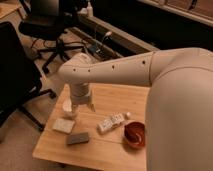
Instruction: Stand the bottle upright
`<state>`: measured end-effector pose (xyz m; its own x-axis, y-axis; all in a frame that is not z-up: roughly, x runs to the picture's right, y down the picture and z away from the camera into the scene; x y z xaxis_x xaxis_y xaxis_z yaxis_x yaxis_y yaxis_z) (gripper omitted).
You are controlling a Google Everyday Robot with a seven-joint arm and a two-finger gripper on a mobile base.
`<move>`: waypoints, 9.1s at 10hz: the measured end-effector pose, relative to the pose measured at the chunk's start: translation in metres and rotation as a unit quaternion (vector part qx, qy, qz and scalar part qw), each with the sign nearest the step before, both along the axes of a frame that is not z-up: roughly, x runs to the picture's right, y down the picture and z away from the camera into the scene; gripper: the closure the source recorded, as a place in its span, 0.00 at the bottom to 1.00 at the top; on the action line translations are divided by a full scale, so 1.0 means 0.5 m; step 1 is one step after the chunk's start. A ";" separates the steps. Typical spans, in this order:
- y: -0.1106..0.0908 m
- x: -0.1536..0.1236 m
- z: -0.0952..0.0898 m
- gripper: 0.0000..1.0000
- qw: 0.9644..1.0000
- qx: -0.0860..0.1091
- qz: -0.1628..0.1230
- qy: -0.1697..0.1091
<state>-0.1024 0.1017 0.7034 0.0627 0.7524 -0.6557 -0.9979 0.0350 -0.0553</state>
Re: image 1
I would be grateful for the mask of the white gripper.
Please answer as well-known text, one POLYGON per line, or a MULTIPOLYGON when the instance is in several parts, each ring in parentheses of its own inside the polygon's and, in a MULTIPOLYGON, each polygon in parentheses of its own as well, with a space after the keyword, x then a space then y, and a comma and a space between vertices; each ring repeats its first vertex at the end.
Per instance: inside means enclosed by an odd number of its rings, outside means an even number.
POLYGON ((77 115, 77 105, 87 104, 87 107, 95 112, 95 106, 92 102, 92 92, 88 83, 71 84, 70 99, 74 105, 71 105, 71 115, 77 115))

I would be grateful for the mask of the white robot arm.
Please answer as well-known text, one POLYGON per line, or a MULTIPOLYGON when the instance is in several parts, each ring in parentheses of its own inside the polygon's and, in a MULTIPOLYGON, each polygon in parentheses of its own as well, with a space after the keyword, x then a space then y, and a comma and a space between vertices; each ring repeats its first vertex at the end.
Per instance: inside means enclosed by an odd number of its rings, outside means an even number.
POLYGON ((94 63, 78 53, 59 69, 75 104, 90 83, 143 86, 147 171, 213 171, 213 52, 179 48, 94 63))

